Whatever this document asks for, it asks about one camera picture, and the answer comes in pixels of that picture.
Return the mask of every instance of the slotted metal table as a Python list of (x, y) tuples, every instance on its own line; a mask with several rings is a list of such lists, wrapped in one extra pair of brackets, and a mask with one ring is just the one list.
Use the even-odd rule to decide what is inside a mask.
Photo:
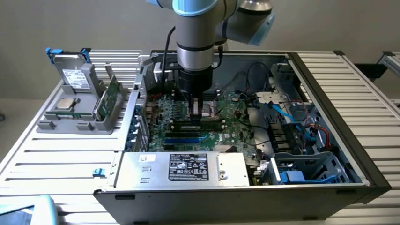
[[(369, 204), (344, 208), (325, 221), (279, 222), (279, 225), (392, 225), (400, 224), (400, 111), (345, 56), (333, 52), (297, 52), (361, 145), (392, 185), (392, 190)], [(140, 51), (92, 50), (99, 78), (107, 83), (112, 62), (119, 81), (131, 88), (139, 79)], [(0, 164), (0, 205), (49, 194), (57, 204), (63, 224), (115, 224), (92, 196), (107, 178), (93, 178), (92, 170), (113, 170), (121, 155), (136, 101), (132, 89), (125, 99), (115, 132), (109, 136), (40, 134), (36, 121), (60, 94), (60, 85), (47, 99)]]

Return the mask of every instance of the robotic arm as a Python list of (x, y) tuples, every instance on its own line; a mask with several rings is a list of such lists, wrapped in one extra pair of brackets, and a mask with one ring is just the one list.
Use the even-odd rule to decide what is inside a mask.
[(191, 121), (199, 122), (203, 92), (212, 86), (213, 47), (227, 40), (260, 45), (275, 14), (269, 0), (147, 0), (177, 15), (179, 85), (189, 93)]

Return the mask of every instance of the motherboard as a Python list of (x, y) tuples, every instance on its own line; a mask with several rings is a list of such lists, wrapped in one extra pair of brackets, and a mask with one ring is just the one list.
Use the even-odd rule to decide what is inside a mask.
[(183, 94), (149, 96), (149, 151), (237, 151), (247, 159), (253, 158), (252, 131), (235, 115), (237, 109), (243, 113), (241, 122), (249, 124), (245, 104), (240, 104), (245, 97), (244, 93), (228, 91), (205, 94), (203, 124), (197, 127), (189, 124), (188, 102)]

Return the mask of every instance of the warning label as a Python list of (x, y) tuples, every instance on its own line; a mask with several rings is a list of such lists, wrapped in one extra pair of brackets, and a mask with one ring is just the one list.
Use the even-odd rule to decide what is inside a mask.
[(171, 154), (168, 179), (171, 181), (208, 180), (207, 154)]
[(72, 88), (89, 89), (87, 77), (81, 70), (64, 69), (63, 73)]

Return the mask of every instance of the white wall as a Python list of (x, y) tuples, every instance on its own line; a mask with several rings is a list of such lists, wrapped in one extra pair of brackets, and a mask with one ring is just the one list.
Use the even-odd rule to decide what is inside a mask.
[[(231, 42), (231, 49), (343, 50), (365, 62), (400, 50), (400, 0), (272, 2), (277, 18), (267, 42), (259, 48)], [(60, 77), (45, 47), (163, 49), (173, 20), (145, 0), (0, 0), (0, 98), (48, 96)]]

